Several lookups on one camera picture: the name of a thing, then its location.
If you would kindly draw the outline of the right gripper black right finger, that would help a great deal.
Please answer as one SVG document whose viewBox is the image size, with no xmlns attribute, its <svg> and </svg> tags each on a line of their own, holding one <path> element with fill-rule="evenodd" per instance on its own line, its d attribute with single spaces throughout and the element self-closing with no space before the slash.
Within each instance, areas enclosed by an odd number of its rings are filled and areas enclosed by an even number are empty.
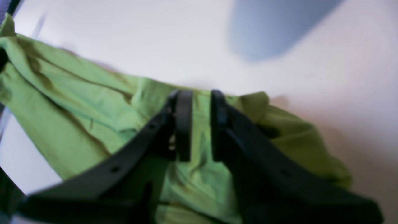
<svg viewBox="0 0 398 224">
<path fill-rule="evenodd" d="M 211 91 L 213 159 L 233 176 L 245 224 L 381 224 L 378 205 L 284 155 L 222 92 Z"/>
</svg>

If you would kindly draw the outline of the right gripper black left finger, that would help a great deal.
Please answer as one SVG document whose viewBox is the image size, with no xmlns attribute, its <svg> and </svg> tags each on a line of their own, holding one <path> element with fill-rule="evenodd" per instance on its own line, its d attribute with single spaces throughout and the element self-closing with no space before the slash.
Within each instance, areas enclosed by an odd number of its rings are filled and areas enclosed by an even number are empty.
<svg viewBox="0 0 398 224">
<path fill-rule="evenodd" d="M 191 159 L 193 92 L 173 91 L 163 108 L 101 164 L 31 194 L 19 224 L 152 224 L 168 163 Z"/>
</svg>

